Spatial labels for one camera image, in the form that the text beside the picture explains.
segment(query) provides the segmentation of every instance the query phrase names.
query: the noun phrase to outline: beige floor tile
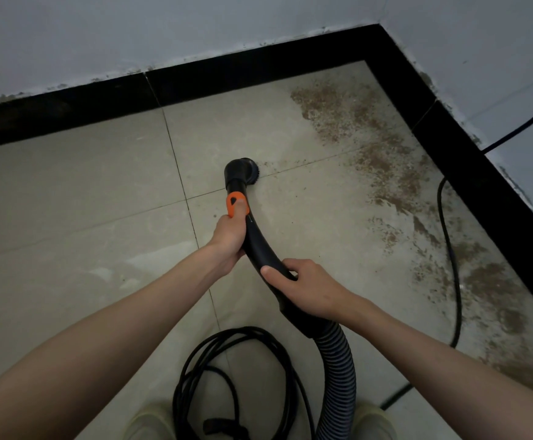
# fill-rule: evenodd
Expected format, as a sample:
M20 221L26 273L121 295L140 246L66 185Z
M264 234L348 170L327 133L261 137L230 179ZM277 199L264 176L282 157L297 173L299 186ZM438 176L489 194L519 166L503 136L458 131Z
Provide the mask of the beige floor tile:
M315 259L353 292L447 342L455 307L435 207L440 179L423 149L404 134L393 145L373 142L259 178L248 196L256 221L281 258ZM218 191L189 200L200 244L211 236L216 216L224 213L225 197L225 191ZM526 374L519 378L533 387L533 297L449 188L444 201L465 287L460 347L501 370L519 362ZM504 298L497 297L498 287L509 290ZM248 260L243 258L211 293L222 329L258 325L287 348L317 417L323 395L318 352L280 315L274 296ZM404 378L366 340L345 332L357 370L358 397L380 404ZM228 358L252 438L269 438L282 409L280 367L269 352L252 345L229 352ZM403 438L428 438L436 432L440 438L456 438L427 404L410 404L416 398L408 395L391 409L399 414L395 422ZM306 429L301 416L294 438L304 438Z
M0 146L0 252L182 199L161 110Z
M0 255L0 374L65 327L135 292L197 249L185 202L53 238ZM206 293L80 436L120 438L149 401L170 400L193 348L218 326ZM226 368L225 359L219 362ZM203 411L231 416L224 383L208 377L199 390Z
M263 175L406 129L364 62L165 107L188 198L224 186L230 160Z

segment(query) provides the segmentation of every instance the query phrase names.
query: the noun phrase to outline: person's right hand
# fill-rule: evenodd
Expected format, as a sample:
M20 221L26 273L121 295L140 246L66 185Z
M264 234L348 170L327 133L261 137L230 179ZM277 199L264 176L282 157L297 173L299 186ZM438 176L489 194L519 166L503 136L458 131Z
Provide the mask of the person's right hand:
M272 267L263 266L261 274L270 285L278 288L301 310L311 315L337 321L348 301L350 290L332 278L323 267L311 259L283 259L283 264L298 273L298 280L285 278Z

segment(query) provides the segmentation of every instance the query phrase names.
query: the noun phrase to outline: forearm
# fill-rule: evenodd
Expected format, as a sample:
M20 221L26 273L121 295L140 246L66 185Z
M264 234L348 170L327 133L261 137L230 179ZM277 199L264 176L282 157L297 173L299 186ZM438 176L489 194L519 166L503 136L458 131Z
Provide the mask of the forearm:
M74 438L219 277L213 247L70 326L0 377L0 438Z
M361 297L338 321L369 340L463 439L533 439L533 391Z

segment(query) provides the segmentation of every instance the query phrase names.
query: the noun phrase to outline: person's left hand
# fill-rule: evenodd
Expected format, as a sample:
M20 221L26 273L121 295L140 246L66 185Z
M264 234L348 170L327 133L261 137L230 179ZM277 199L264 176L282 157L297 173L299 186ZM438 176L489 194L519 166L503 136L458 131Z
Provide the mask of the person's left hand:
M215 226L214 236L207 243L213 246L223 259L220 262L221 276L230 273L233 267L244 255L242 243L246 236L246 201L236 200L233 206L233 217L221 216Z

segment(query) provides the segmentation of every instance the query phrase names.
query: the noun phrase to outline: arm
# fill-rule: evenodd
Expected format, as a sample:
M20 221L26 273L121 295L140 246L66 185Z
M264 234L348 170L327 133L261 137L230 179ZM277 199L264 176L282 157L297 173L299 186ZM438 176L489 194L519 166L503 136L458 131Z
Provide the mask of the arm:
M290 281L263 277L308 313L335 320L373 344L465 440L533 439L533 391L354 295L312 260L285 259Z
M168 273L84 318L0 377L0 438L74 438L243 255L246 206Z

